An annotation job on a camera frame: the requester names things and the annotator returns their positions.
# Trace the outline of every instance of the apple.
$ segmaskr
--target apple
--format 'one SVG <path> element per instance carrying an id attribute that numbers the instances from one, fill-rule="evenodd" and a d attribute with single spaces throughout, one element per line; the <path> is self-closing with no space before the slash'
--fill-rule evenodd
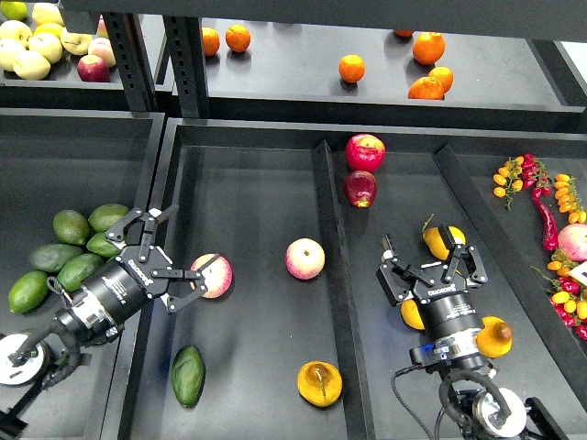
<path id="1" fill-rule="evenodd" d="M 13 39 L 28 48 L 28 38 L 33 35 L 30 27 L 18 20 L 8 20 L 0 25 L 0 39 Z"/>
<path id="2" fill-rule="evenodd" d="M 204 254 L 198 257 L 194 264 L 192 264 L 191 270 L 198 270 L 201 266 L 204 266 L 215 254 Z M 202 270 L 202 275 L 205 278 L 205 285 L 208 291 L 202 295 L 204 298 L 217 298 L 225 293 L 232 283 L 232 268 L 228 260 L 222 256 L 215 259 L 210 266 Z"/>
<path id="3" fill-rule="evenodd" d="M 23 50 L 26 50 L 24 46 L 14 39 L 0 39 L 0 67 L 14 72 L 15 56 Z"/>
<path id="4" fill-rule="evenodd" d="M 66 27 L 61 31 L 61 44 L 73 55 L 86 55 L 92 39 L 90 34 L 73 34 Z"/>
<path id="5" fill-rule="evenodd" d="M 15 73 L 24 80 L 42 80 L 51 70 L 51 65 L 40 53 L 23 50 L 15 56 Z"/>
<path id="6" fill-rule="evenodd" d="M 324 268 L 324 249 L 312 238 L 295 240 L 285 251 L 285 267 L 298 280 L 311 280 Z"/>
<path id="7" fill-rule="evenodd" d="M 97 55 L 81 57 L 77 63 L 77 73 L 87 83 L 110 83 L 108 65 Z"/>
<path id="8" fill-rule="evenodd" d="M 102 60 L 106 61 L 108 67 L 116 65 L 112 45 L 108 38 L 96 38 L 93 40 L 88 47 L 88 55 L 97 55 Z"/>
<path id="9" fill-rule="evenodd" d="M 347 143 L 345 157 L 352 171 L 375 172 L 385 159 L 385 146 L 374 135 L 355 135 Z"/>
<path id="10" fill-rule="evenodd" d="M 51 64 L 55 64 L 63 55 L 63 46 L 53 34 L 33 35 L 28 39 L 28 50 L 40 53 Z"/>
<path id="11" fill-rule="evenodd" d="M 357 170 L 347 176 L 344 189 L 350 204 L 368 208 L 377 195 L 377 181 L 370 172 Z"/>

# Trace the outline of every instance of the black cable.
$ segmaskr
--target black cable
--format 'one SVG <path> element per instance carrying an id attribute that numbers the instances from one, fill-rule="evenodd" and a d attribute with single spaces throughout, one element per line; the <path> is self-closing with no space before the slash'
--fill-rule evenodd
<path id="1" fill-rule="evenodd" d="M 412 367 L 407 367 L 407 368 L 402 368 L 398 371 L 395 371 L 394 374 L 392 375 L 392 390 L 393 390 L 393 394 L 395 394 L 395 397 L 397 398 L 397 401 L 399 401 L 402 406 L 405 408 L 406 411 L 408 411 L 408 413 L 414 417 L 414 420 L 417 421 L 417 423 L 420 425 L 420 427 L 424 430 L 424 432 L 426 433 L 427 437 L 429 440 L 435 440 L 435 438 L 432 436 L 432 433 L 430 432 L 430 430 L 428 430 L 428 428 L 426 427 L 426 425 L 424 424 L 424 422 L 422 422 L 422 420 L 420 420 L 420 418 L 415 414 L 415 412 L 412 410 L 412 408 L 410 408 L 409 406 L 407 406 L 407 403 L 404 402 L 404 399 L 402 399 L 402 396 L 400 396 L 400 392 L 397 390 L 397 388 L 395 387 L 395 380 L 400 377 L 403 376 L 404 374 L 407 374 L 411 371 L 415 371 L 417 369 L 420 369 L 420 367 L 413 365 Z"/>

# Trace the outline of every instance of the fake fruit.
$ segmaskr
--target fake fruit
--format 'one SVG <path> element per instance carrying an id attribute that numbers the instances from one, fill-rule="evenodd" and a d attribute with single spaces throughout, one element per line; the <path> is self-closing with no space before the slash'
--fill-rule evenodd
<path id="1" fill-rule="evenodd" d="M 83 246 L 90 235 L 90 226 L 83 215 L 72 209 L 59 211 L 53 217 L 53 230 L 63 243 Z"/>
<path id="2" fill-rule="evenodd" d="M 205 365 L 200 350 L 194 345 L 181 348 L 172 362 L 172 387 L 177 401 L 193 408 L 204 387 Z"/>
<path id="3" fill-rule="evenodd" d="M 402 302 L 400 312 L 406 324 L 416 330 L 424 330 L 424 323 L 422 322 L 422 317 L 420 316 L 418 306 L 414 300 L 406 300 Z"/>
<path id="4" fill-rule="evenodd" d="M 342 378 L 334 365 L 314 360 L 300 368 L 297 389 L 304 399 L 323 408 L 337 401 L 342 392 Z"/>
<path id="5" fill-rule="evenodd" d="M 110 70 L 106 61 L 97 55 L 84 55 L 77 63 L 80 79 L 87 83 L 109 83 Z"/>
<path id="6" fill-rule="evenodd" d="M 347 142 L 345 158 L 352 171 L 373 173 L 385 159 L 385 146 L 374 135 L 355 135 Z"/>
<path id="7" fill-rule="evenodd" d="M 209 261 L 215 254 L 205 254 L 198 257 L 191 270 L 197 270 Z M 217 298 L 225 293 L 232 282 L 232 267 L 228 260 L 222 256 L 218 257 L 210 266 L 202 270 L 205 278 L 205 285 L 208 291 L 202 295 L 204 298 Z"/>
<path id="8" fill-rule="evenodd" d="M 202 27 L 202 41 L 204 43 L 204 55 L 213 57 L 220 49 L 220 37 L 218 32 L 211 27 Z"/>
<path id="9" fill-rule="evenodd" d="M 50 63 L 61 59 L 63 47 L 53 34 L 37 34 L 28 39 L 28 49 L 40 53 Z"/>
<path id="10" fill-rule="evenodd" d="M 33 250 L 28 256 L 28 262 L 36 270 L 57 273 L 70 259 L 82 254 L 82 249 L 73 245 L 45 245 Z"/>
<path id="11" fill-rule="evenodd" d="M 295 240 L 285 251 L 285 267 L 298 280 L 311 280 L 324 268 L 324 249 L 311 238 Z"/>
<path id="12" fill-rule="evenodd" d="M 512 349 L 514 331 L 497 316 L 484 316 L 485 328 L 475 337 L 477 348 L 488 358 L 499 358 Z"/>
<path id="13" fill-rule="evenodd" d="M 37 25 L 57 23 L 58 25 L 65 26 L 59 8 L 53 3 L 36 3 L 33 6 L 32 19 Z"/>
<path id="14" fill-rule="evenodd" d="M 447 43 L 438 32 L 422 32 L 414 41 L 412 55 L 414 59 L 425 66 L 434 64 L 444 54 Z"/>
<path id="15" fill-rule="evenodd" d="M 22 44 L 13 39 L 0 39 L 0 68 L 14 72 L 15 58 L 19 52 L 26 50 Z"/>
<path id="16" fill-rule="evenodd" d="M 13 39 L 28 48 L 28 38 L 33 35 L 30 27 L 18 20 L 8 20 L 0 25 L 0 39 Z"/>
<path id="17" fill-rule="evenodd" d="M 233 25 L 228 28 L 225 40 L 231 50 L 238 53 L 244 52 L 249 48 L 250 32 L 244 26 Z"/>
<path id="18" fill-rule="evenodd" d="M 49 74 L 51 65 L 40 53 L 24 50 L 15 56 L 12 68 L 23 80 L 42 80 Z"/>
<path id="19" fill-rule="evenodd" d="M 8 293 L 10 310 L 15 314 L 25 314 L 41 304 L 47 293 L 47 274 L 40 270 L 28 272 L 18 279 Z"/>
<path id="20" fill-rule="evenodd" d="M 88 46 L 88 55 L 96 55 L 97 57 L 100 57 L 102 60 L 106 61 L 108 67 L 114 67 L 116 65 L 112 45 L 108 38 L 96 38 L 92 40 L 90 46 Z"/>
<path id="21" fill-rule="evenodd" d="M 368 208 L 377 195 L 377 181 L 368 171 L 353 171 L 345 179 L 344 190 L 350 204 Z"/>
<path id="22" fill-rule="evenodd" d="M 440 100 L 444 97 L 444 86 L 436 78 L 425 76 L 415 80 L 407 91 L 407 97 L 408 99 Z"/>
<path id="23" fill-rule="evenodd" d="M 559 248 L 573 261 L 587 259 L 587 225 L 567 225 L 559 232 Z"/>
<path id="24" fill-rule="evenodd" d="M 338 63 L 338 73 L 347 83 L 358 83 L 365 74 L 365 62 L 359 55 L 346 55 Z"/>

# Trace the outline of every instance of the round fruit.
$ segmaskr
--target round fruit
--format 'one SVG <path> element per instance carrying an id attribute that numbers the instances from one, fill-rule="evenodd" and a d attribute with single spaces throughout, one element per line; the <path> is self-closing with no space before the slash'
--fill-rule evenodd
<path id="1" fill-rule="evenodd" d="M 47 293 L 49 293 L 49 287 L 45 272 L 34 270 L 26 273 L 8 293 L 10 310 L 15 314 L 24 314 L 41 304 Z"/>
<path id="2" fill-rule="evenodd" d="M 347 83 L 357 83 L 365 74 L 365 63 L 359 55 L 347 55 L 340 60 L 338 72 Z"/>
<path id="3" fill-rule="evenodd" d="M 438 32 L 422 32 L 414 41 L 412 54 L 414 59 L 425 66 L 434 64 L 444 54 L 447 44 Z"/>
<path id="4" fill-rule="evenodd" d="M 404 318 L 406 324 L 416 330 L 424 330 L 424 323 L 422 322 L 422 317 L 420 316 L 418 306 L 414 300 L 406 300 L 402 302 L 400 312 L 402 313 L 402 318 Z"/>
<path id="5" fill-rule="evenodd" d="M 202 41 L 204 43 L 204 55 L 212 57 L 220 49 L 220 37 L 215 29 L 202 27 Z"/>
<path id="6" fill-rule="evenodd" d="M 235 52 L 244 52 L 249 48 L 250 32 L 241 25 L 233 25 L 228 28 L 225 35 L 228 46 Z"/>
<path id="7" fill-rule="evenodd" d="M 436 78 L 425 76 L 412 84 L 407 97 L 409 99 L 442 99 L 444 86 Z"/>
<path id="8" fill-rule="evenodd" d="M 300 368 L 297 389 L 310 403 L 325 407 L 336 402 L 340 396 L 342 378 L 334 365 L 315 360 Z"/>
<path id="9" fill-rule="evenodd" d="M 60 211 L 53 218 L 53 230 L 59 240 L 82 246 L 90 236 L 90 226 L 83 215 L 72 209 Z"/>

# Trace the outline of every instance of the orange fruit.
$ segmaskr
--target orange fruit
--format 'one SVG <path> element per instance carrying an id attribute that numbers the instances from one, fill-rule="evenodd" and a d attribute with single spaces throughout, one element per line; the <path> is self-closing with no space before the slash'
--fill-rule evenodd
<path id="1" fill-rule="evenodd" d="M 204 42 L 204 55 L 212 57 L 220 49 L 220 37 L 211 27 L 202 27 L 202 41 Z"/>
<path id="2" fill-rule="evenodd" d="M 444 87 L 444 93 L 450 90 L 452 82 L 455 80 L 455 75 L 448 67 L 435 67 L 430 71 L 428 76 L 433 76 L 442 83 Z"/>
<path id="3" fill-rule="evenodd" d="M 410 99 L 442 99 L 444 87 L 442 82 L 432 76 L 425 76 L 416 80 L 407 93 Z"/>
<path id="4" fill-rule="evenodd" d="M 365 63 L 359 55 L 347 55 L 340 60 L 338 72 L 347 83 L 356 83 L 365 74 Z"/>
<path id="5" fill-rule="evenodd" d="M 447 43 L 438 32 L 422 32 L 414 41 L 412 54 L 414 59 L 425 66 L 434 64 L 444 53 Z"/>
<path id="6" fill-rule="evenodd" d="M 228 46 L 235 52 L 244 52 L 250 44 L 250 32 L 241 25 L 233 25 L 228 28 L 226 34 Z"/>

